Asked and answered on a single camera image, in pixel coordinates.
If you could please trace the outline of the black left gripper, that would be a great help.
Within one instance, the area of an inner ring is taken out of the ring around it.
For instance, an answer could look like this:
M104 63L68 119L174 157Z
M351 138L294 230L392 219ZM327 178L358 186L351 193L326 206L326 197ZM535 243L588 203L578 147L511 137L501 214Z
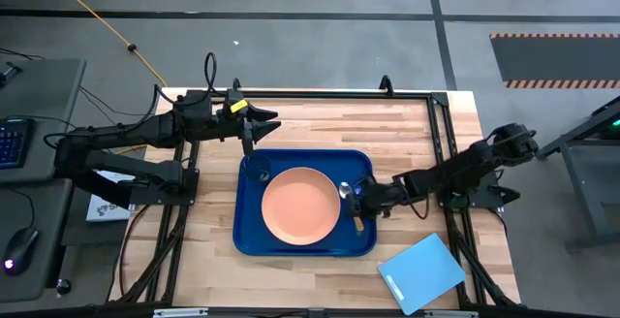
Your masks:
M257 143L281 126L280 121L269 121L278 116L277 111L256 108L253 105L249 105L249 102L246 100L248 103L246 108L235 114L226 114L223 111L224 101L222 108L216 111L218 138L223 142L226 138L237 137L241 141L243 153L246 156L253 154L254 143Z

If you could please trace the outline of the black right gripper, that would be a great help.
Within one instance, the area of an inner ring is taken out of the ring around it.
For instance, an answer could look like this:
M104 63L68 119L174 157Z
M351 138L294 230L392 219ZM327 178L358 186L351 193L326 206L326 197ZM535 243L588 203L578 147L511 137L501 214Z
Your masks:
M387 218L395 206L404 206L409 201L406 188L398 183L383 184L369 177L362 178L356 185L356 193L348 194L349 212L352 217Z

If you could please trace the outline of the yellow handled spoon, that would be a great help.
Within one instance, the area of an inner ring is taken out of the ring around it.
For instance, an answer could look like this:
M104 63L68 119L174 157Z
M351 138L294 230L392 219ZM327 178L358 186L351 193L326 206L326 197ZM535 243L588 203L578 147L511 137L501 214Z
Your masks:
M340 183L338 187L338 192L339 192L340 197L344 199L346 203L348 203L348 194L355 193L353 187L348 182L345 182L345 181ZM360 236L362 232L364 231L363 222L360 217L353 217L353 219L354 219L354 223L356 227L356 234Z

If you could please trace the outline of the dark translucent blue cup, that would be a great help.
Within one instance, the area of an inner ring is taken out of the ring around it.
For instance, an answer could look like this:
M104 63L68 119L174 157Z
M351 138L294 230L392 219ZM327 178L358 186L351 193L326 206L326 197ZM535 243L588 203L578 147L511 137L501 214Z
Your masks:
M269 182L271 179L271 163L267 156L255 152L245 156L241 162L241 170L245 176L257 182Z

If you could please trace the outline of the peach orange round plate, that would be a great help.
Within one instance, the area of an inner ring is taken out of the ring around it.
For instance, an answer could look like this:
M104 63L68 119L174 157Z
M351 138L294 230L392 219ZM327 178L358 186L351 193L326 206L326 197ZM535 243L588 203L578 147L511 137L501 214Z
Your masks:
M268 183L261 212L265 226L277 239L305 246L319 242L335 229L341 201L335 184L324 173L296 167Z

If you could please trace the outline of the blue plastic tray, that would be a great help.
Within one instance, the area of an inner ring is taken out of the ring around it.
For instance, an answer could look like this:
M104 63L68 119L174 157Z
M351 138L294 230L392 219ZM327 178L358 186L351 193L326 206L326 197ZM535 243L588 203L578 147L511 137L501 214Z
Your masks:
M257 149L268 157L271 179L287 169L306 167L324 173L334 184L348 182L352 187L373 173L370 159L353 149ZM265 226L261 203L268 182L253 181L241 170L237 179L232 240L241 253L251 256L359 257L369 253L378 238L377 222L362 220L364 231L356 233L354 219L343 203L335 229L324 239L305 246L289 245L276 238Z

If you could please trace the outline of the light blue cutting board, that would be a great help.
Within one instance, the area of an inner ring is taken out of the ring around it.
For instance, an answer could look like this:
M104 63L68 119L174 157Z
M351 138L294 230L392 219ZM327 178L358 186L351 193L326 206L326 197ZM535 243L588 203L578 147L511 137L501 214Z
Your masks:
M378 266L405 315L411 315L462 283L466 274L437 234Z

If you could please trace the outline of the white printed booklet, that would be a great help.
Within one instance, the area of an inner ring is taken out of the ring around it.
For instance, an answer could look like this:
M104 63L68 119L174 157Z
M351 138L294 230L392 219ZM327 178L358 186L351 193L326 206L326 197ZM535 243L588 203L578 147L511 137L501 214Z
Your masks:
M113 182L132 180L134 178L132 175L124 175L108 171L98 171L98 174ZM131 212L134 210L134 205L129 205L128 208L118 207L117 205L103 200L101 197L92 195L86 212L85 221L97 223L128 220Z

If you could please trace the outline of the grey desk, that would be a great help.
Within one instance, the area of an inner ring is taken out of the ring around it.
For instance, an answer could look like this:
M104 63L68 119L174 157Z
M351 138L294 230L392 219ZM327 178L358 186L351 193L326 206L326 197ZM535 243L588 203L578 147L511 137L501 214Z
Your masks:
M31 118L34 133L24 165L0 170L0 305L33 301L57 274L61 226L73 192L70 180L54 176L55 151L44 137L69 128L85 63L80 59L17 62L23 72L0 88L0 120ZM22 228L39 231L28 269L8 276L5 248Z

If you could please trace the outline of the black metal stand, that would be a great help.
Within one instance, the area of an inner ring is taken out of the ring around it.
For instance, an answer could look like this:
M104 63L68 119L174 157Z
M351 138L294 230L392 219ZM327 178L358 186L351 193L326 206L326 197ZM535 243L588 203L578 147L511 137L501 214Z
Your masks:
M566 249L620 244L620 226L613 226L605 213L608 207L620 207L620 96L544 145L537 158L555 153L562 155L589 230L587 237L567 242Z

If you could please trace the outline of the black hazard striped floor mat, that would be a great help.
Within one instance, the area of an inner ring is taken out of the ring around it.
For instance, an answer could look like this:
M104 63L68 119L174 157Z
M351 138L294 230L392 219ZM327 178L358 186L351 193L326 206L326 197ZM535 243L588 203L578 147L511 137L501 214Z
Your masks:
M620 34L493 33L505 87L620 89Z

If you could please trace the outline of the black backlit keyboard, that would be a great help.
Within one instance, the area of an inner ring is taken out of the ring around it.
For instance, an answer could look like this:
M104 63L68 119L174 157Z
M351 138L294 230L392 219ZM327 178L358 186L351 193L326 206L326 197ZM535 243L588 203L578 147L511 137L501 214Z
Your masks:
M18 169L24 165L34 133L31 118L0 120L0 170Z

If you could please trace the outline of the black computer mouse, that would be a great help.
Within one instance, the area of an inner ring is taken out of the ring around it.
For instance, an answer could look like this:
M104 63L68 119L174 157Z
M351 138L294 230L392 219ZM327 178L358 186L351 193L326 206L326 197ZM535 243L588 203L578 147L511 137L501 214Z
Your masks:
M30 266L39 231L33 227L22 228L10 238L2 258L2 269L8 276L18 276Z

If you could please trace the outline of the black aluminium table frame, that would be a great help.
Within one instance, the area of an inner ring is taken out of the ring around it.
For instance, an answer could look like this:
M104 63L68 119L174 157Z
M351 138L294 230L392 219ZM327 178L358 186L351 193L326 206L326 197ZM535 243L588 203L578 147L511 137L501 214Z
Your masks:
M352 148L371 160L379 180L427 168L481 137L470 91L372 89L244 89L253 104L277 111L280 127L263 148ZM448 234L436 204L426 219L396 208L378 223L375 248L361 257L269 257L241 253L233 243L238 142L203 143L198 196L185 212L177 247L140 295L175 306L255 309L262 315L322 309L331 316L392 315L398 306L380 277L384 260L423 239Z

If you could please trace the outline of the silver aluminium bracket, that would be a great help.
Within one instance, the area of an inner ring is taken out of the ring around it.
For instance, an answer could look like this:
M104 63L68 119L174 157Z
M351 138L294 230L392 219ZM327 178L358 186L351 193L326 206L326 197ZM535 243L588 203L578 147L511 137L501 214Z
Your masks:
M475 311L463 310L424 310L424 318L480 318Z
M207 307L182 307L155 309L152 318L207 318Z

